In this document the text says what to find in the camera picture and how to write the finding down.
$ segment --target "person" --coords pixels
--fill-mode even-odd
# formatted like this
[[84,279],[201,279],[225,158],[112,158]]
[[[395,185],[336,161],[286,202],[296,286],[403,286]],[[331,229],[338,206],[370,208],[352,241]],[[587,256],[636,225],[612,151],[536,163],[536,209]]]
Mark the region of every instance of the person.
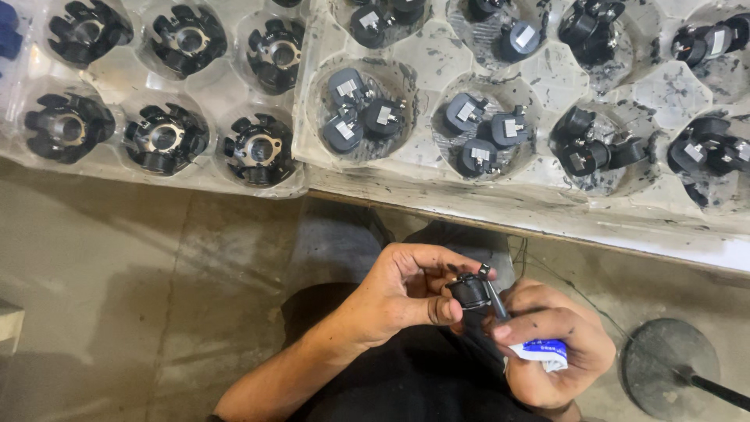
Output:
[[[501,293],[513,316],[501,324],[488,308],[462,310],[446,288],[483,262],[496,285],[514,278],[504,235],[434,221],[387,244],[371,210],[305,201],[285,347],[208,420],[581,420],[576,396],[615,355],[594,311],[521,279]],[[547,373],[508,347],[532,339],[564,341],[568,369]]]

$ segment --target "silver metal hub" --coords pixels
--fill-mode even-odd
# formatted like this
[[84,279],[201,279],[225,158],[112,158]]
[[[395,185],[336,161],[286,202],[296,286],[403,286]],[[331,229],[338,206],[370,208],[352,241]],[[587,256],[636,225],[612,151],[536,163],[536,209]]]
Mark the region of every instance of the silver metal hub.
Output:
[[189,56],[195,56],[202,52],[211,42],[211,38],[207,37],[200,28],[194,26],[180,29],[174,34],[166,34],[164,37],[166,37],[169,48],[182,51]]
[[257,134],[244,143],[242,149],[235,151],[235,157],[245,167],[270,165],[281,153],[281,139],[267,134]]
[[55,118],[51,132],[62,146],[79,146],[86,139],[86,124],[75,114],[62,114]]
[[263,47],[260,56],[264,62],[273,63],[281,70],[298,65],[302,60],[302,52],[293,42],[287,40],[274,41],[268,47]]
[[177,147],[185,138],[185,130],[172,123],[158,125],[148,134],[148,142],[144,146],[149,152],[167,152]]

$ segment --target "black ignition coil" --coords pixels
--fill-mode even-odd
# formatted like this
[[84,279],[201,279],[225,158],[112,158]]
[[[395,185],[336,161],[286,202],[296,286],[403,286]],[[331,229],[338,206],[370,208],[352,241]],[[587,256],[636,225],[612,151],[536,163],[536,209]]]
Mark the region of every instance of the black ignition coil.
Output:
[[469,13],[482,22],[495,16],[506,5],[506,0],[469,0]]
[[585,65],[602,65],[614,59],[617,31],[614,21],[625,11],[620,0],[581,0],[573,4],[573,14],[562,22],[560,40],[568,44],[575,58]]
[[693,122],[670,145],[667,162],[675,173],[709,171],[726,176],[750,172],[750,143],[727,134],[731,123],[715,116]]
[[192,75],[227,52],[227,36],[219,21],[206,8],[198,7],[197,17],[189,6],[172,8],[174,17],[160,15],[154,21],[154,31],[161,42],[151,39],[154,53],[170,69]]
[[738,14],[714,26],[686,26],[672,41],[675,59],[694,68],[725,53],[744,49],[750,39],[750,14]]
[[93,8],[70,2],[65,5],[67,19],[55,16],[49,21],[49,30],[59,38],[48,39],[49,46],[67,62],[89,65],[114,46],[133,40],[133,26],[127,19],[101,0],[91,4]]
[[281,19],[271,19],[265,22],[264,35],[256,29],[248,39],[253,53],[247,53],[250,68],[260,84],[274,94],[286,92],[297,84],[305,28],[295,21],[289,26],[287,29]]
[[273,116],[258,113],[258,124],[247,117],[234,122],[235,139],[224,139],[224,154],[233,157],[237,165],[229,169],[251,185],[272,185],[280,182],[293,170],[290,160],[292,132]]
[[506,62],[519,62],[534,53],[542,34],[530,23],[520,20],[513,26],[503,26],[500,38],[500,58]]
[[492,141],[497,148],[510,148],[529,139],[525,109],[525,106],[517,105],[512,112],[492,117]]
[[367,48],[378,48],[386,39],[386,29],[395,18],[385,15],[376,5],[365,5],[352,14],[349,29],[354,39]]
[[393,0],[393,17],[400,25],[411,25],[425,14],[426,0]]
[[497,148],[486,140],[470,139],[464,145],[456,163],[458,173],[464,177],[477,177],[491,174],[497,164]]
[[611,152],[600,140],[574,140],[562,149],[560,164],[573,176],[583,177],[609,164]]
[[62,164],[73,164],[115,133],[112,112],[98,102],[68,93],[37,99],[42,111],[29,111],[24,125],[36,131],[26,141],[34,153]]
[[455,134],[476,129],[489,103],[486,98],[480,101],[465,92],[456,94],[445,109],[443,124]]
[[365,129],[357,120],[357,111],[342,107],[338,114],[323,127],[323,137],[335,152],[348,154],[362,141]]
[[328,87],[328,92],[337,105],[357,107],[358,110],[364,109],[365,102],[374,95],[354,68],[344,68],[331,75]]
[[125,139],[130,158],[144,169],[172,175],[190,164],[206,149],[209,130],[199,117],[177,104],[166,103],[169,112],[150,105],[140,111],[141,122],[130,122]]
[[401,115],[404,108],[406,108],[406,100],[374,99],[364,109],[364,126],[367,136],[374,140],[387,140],[395,136],[404,123]]

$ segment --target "black shirt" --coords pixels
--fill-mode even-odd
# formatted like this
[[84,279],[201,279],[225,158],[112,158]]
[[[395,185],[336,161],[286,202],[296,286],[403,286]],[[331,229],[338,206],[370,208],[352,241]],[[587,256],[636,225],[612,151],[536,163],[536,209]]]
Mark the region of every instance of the black shirt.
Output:
[[402,330],[355,359],[289,420],[548,421],[512,398],[502,356],[477,329],[464,336],[445,327]]

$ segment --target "hand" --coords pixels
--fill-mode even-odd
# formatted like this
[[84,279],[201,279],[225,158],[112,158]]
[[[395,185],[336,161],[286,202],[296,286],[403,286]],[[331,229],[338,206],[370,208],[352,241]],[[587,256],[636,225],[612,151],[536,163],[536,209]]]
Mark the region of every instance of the hand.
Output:
[[[327,324],[327,333],[364,349],[413,325],[453,324],[463,311],[443,286],[459,273],[476,273],[480,266],[442,246],[392,243],[362,284],[322,324]],[[490,279],[495,276],[492,270]]]
[[[540,282],[522,279],[501,293],[514,318],[485,331],[508,356],[505,377],[521,402],[536,408],[562,408],[612,366],[616,349],[599,315]],[[520,359],[508,346],[534,339],[560,339],[568,349],[568,369],[545,372],[542,363]]]

